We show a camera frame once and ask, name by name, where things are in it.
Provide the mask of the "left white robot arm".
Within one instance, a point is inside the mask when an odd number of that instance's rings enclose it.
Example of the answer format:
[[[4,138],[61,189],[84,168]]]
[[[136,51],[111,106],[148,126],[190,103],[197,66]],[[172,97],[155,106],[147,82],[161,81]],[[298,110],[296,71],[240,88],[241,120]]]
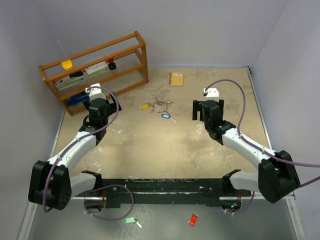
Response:
[[[103,191],[99,173],[85,170],[71,178],[70,172],[101,142],[112,123],[109,117],[117,117],[122,107],[116,98],[112,102],[96,98],[87,103],[87,110],[76,137],[58,154],[47,161],[39,160],[32,167],[28,200],[41,205],[45,213],[63,210],[72,197],[83,192],[98,196]]]

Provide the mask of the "yellow tagged key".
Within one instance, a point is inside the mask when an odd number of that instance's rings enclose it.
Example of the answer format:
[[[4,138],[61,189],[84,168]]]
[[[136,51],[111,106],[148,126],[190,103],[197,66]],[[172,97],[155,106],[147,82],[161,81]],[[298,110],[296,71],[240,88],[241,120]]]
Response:
[[[150,107],[150,105],[148,103],[146,103],[141,107],[141,109],[144,111],[144,110],[147,110],[149,107]]]

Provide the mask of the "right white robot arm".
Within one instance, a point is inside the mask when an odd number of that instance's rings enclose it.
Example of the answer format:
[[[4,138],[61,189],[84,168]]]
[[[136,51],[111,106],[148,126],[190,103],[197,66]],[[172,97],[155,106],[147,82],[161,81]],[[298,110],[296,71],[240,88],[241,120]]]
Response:
[[[223,100],[192,102],[192,119],[203,122],[209,137],[234,150],[257,169],[257,173],[235,170],[226,175],[226,181],[222,183],[226,195],[233,196],[239,190],[248,190],[260,193],[270,203],[276,203],[301,186],[287,151],[276,152],[246,138],[234,124],[223,119],[223,113]]]

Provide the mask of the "silver metal keyring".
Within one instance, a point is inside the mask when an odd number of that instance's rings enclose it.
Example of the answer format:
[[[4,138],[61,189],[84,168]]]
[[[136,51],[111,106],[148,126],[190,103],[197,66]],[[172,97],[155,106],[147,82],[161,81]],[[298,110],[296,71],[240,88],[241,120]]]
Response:
[[[164,113],[168,110],[168,105],[167,105],[167,102],[164,100],[156,100],[153,103],[152,108],[156,113]]]

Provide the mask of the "blue tagged key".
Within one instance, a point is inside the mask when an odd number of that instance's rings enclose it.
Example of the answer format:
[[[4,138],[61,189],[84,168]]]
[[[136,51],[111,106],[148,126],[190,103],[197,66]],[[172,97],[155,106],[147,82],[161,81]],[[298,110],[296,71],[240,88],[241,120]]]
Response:
[[[163,114],[161,115],[161,117],[164,118],[164,119],[171,120],[171,121],[173,121],[174,123],[176,123],[176,121],[173,119],[173,117],[172,117],[170,114],[163,113]]]

